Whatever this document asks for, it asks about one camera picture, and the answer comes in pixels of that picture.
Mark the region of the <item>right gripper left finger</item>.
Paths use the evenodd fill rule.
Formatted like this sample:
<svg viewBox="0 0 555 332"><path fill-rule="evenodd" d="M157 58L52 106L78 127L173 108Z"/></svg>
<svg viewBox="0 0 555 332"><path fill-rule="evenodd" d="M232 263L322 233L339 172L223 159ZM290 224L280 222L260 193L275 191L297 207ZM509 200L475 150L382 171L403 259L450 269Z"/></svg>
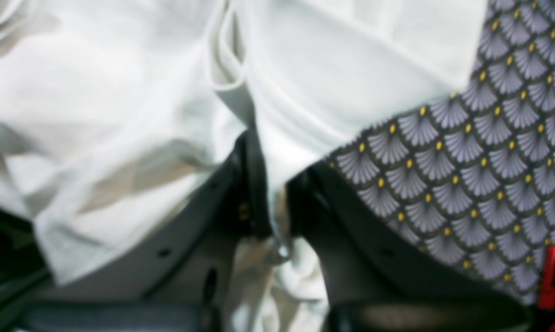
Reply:
<svg viewBox="0 0 555 332"><path fill-rule="evenodd" d="M252 233L258 238L266 238L272 234L272 227L269 218L265 160L257 132L247 131L242 136L244 140L242 167L248 188Z"/></svg>

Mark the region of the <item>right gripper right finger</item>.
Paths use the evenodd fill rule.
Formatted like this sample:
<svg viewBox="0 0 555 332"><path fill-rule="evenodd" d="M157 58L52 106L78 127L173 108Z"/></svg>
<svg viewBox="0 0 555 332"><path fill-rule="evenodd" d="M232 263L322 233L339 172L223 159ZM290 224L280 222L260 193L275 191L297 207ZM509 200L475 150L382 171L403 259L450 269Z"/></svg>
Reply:
<svg viewBox="0 0 555 332"><path fill-rule="evenodd" d="M313 181L309 172L301 172L288 181L286 190L291 233L293 236L305 236L315 216Z"/></svg>

